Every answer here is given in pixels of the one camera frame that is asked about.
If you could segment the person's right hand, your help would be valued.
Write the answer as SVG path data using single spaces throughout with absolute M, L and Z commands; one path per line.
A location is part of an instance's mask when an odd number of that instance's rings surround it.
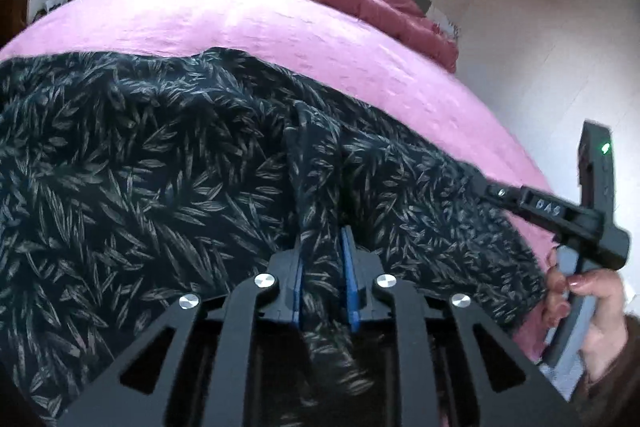
M 607 269 L 566 277 L 559 269 L 555 248 L 549 251 L 547 263 L 548 294 L 542 305 L 542 319 L 549 329 L 570 314 L 570 304 L 564 296 L 567 291 L 596 299 L 596 309 L 582 343 L 586 375 L 590 383 L 595 383 L 608 373 L 628 341 L 623 281 L 615 271 Z

